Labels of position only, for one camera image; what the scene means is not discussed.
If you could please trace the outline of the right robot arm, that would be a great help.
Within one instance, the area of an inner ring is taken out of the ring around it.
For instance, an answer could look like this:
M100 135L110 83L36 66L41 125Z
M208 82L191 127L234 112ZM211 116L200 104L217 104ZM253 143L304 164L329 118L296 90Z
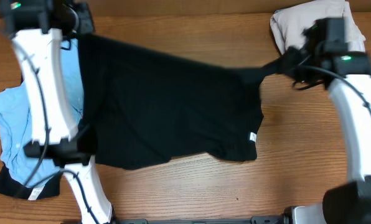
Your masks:
M305 59L287 73L296 82L323 83L339 115L347 154L347 183L315 205L291 207L285 223L371 223L371 61L351 51L345 20L318 19L303 34Z

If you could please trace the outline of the black t-shirt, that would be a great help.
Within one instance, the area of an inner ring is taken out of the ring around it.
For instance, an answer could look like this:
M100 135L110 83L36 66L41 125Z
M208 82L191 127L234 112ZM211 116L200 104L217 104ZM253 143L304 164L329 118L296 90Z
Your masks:
M134 170L201 152L256 159L260 84L273 68L208 65L97 35L78 39L78 57L97 163Z

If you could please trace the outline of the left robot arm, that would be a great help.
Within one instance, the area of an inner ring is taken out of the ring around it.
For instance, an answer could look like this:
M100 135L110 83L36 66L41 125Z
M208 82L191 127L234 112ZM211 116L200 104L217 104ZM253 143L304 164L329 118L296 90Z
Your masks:
M4 34L12 42L26 83L32 138L24 147L39 162L52 159L81 211L81 223L115 223L96 170L95 130L78 129L70 112L60 61L61 43L95 27L88 4L74 1L3 0Z

